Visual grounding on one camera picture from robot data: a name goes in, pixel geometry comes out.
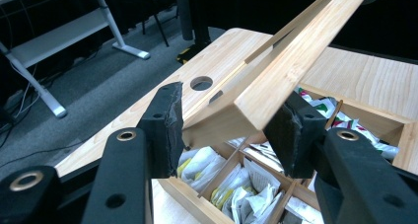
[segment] wooden table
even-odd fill
[[[197,76],[208,76],[213,79],[211,88],[222,82],[223,76],[229,74],[234,67],[266,42],[270,35],[257,32],[231,29],[216,39],[208,47],[193,57],[175,73],[168,77],[155,89],[136,102],[132,107],[122,113],[108,124],[74,153],[69,155],[56,166],[60,176],[68,174],[101,157],[107,137],[114,131],[123,127],[135,126],[143,112],[148,107],[157,92],[157,89],[170,82],[183,82],[183,118],[188,119],[193,112],[197,112],[205,105],[197,105],[201,98],[208,100],[217,90],[194,91],[190,88],[191,81]],[[303,78],[301,85],[309,87],[311,91],[322,92],[326,95],[344,99],[344,103],[356,103],[358,107],[377,114],[384,114],[406,124],[404,133],[408,133],[410,141],[408,147],[399,144],[400,153],[396,157],[395,165],[413,173],[418,173],[418,161],[414,157],[418,154],[418,94],[414,89],[418,86],[418,65],[397,62],[393,60],[353,53],[345,50],[327,48],[316,61],[313,68]],[[196,220],[184,216],[186,212],[179,210],[178,204],[173,201],[170,210],[165,206],[160,208],[163,190],[154,193],[156,222],[167,213],[173,222]],[[172,201],[170,196],[163,198],[165,202]]]

